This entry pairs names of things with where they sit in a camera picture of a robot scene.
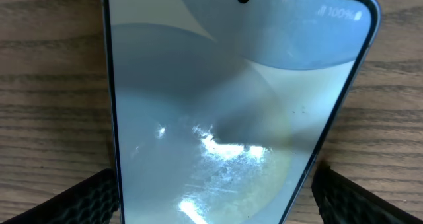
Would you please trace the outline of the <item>blue Galaxy smartphone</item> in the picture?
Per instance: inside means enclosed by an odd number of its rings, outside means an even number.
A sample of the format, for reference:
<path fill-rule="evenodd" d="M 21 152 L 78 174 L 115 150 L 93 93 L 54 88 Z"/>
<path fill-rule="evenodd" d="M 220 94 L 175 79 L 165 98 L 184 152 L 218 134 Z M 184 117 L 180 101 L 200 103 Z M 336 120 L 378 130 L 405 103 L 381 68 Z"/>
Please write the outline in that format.
<path fill-rule="evenodd" d="M 102 0 L 120 219 L 283 223 L 376 0 Z"/>

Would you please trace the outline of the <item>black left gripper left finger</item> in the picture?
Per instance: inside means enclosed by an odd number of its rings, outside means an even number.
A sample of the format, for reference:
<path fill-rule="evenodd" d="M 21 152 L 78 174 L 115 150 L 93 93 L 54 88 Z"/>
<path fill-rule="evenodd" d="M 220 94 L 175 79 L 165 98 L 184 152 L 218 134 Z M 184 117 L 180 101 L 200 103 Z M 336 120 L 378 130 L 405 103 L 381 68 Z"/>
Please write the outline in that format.
<path fill-rule="evenodd" d="M 109 224 L 119 204 L 115 173 L 108 168 L 3 224 Z"/>

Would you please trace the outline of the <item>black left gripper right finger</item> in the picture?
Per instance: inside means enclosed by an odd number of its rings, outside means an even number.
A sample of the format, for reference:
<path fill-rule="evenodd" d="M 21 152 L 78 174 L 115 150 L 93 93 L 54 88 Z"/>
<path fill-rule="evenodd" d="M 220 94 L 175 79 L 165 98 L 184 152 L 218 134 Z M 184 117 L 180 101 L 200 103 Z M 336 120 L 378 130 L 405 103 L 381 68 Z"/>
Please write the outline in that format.
<path fill-rule="evenodd" d="M 316 169 L 311 190 L 324 224 L 422 224 L 327 164 Z"/>

